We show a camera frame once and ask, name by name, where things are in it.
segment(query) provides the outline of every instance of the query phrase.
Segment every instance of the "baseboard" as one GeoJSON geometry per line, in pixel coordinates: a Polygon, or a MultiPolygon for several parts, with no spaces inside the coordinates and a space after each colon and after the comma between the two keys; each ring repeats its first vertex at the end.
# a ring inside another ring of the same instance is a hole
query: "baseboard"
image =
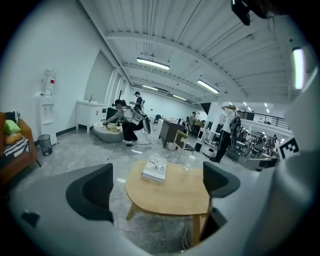
{"type": "MultiPolygon", "coordinates": [[[[68,133],[68,132],[72,132],[72,131],[74,131],[75,129],[76,129],[76,127],[71,127],[71,128],[68,128],[68,129],[59,131],[59,132],[57,132],[55,135],[56,135],[57,137],[59,137],[60,135],[66,134],[66,133],[68,133]]],[[[38,145],[39,145],[39,141],[36,140],[36,141],[34,142],[34,146],[38,146],[38,145]]]]}

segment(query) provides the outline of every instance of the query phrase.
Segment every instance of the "railing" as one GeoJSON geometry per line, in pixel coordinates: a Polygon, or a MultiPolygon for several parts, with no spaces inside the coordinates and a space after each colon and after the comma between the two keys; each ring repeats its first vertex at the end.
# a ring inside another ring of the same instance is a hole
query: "railing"
{"type": "Polygon", "coordinates": [[[238,114],[241,119],[251,120],[259,123],[264,123],[267,125],[278,126],[278,127],[290,130],[290,127],[285,121],[285,119],[281,117],[276,117],[276,116],[267,115],[267,114],[243,112],[243,111],[238,111],[238,114]]]}

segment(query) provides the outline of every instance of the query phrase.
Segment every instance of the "white shirt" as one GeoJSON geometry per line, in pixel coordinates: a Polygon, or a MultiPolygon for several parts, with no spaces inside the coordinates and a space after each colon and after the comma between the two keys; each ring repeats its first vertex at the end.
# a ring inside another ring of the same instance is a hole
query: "white shirt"
{"type": "Polygon", "coordinates": [[[224,114],[226,115],[226,119],[221,130],[231,134],[230,124],[237,116],[236,111],[228,108],[224,108],[224,114]]]}

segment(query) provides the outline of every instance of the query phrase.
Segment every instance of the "white cabinet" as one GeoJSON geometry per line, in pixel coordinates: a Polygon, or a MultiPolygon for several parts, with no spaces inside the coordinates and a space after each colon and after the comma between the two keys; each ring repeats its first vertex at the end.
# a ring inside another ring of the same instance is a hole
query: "white cabinet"
{"type": "Polygon", "coordinates": [[[86,126],[86,133],[89,134],[90,127],[97,122],[106,120],[107,105],[87,100],[77,100],[76,103],[76,130],[79,129],[79,125],[83,125],[86,126]]]}

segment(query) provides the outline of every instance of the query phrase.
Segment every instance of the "water bottle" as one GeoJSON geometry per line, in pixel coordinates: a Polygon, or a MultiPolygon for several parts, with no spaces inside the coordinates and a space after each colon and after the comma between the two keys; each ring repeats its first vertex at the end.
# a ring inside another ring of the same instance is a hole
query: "water bottle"
{"type": "Polygon", "coordinates": [[[190,171],[195,160],[196,158],[193,155],[189,155],[183,167],[186,172],[190,171]]]}

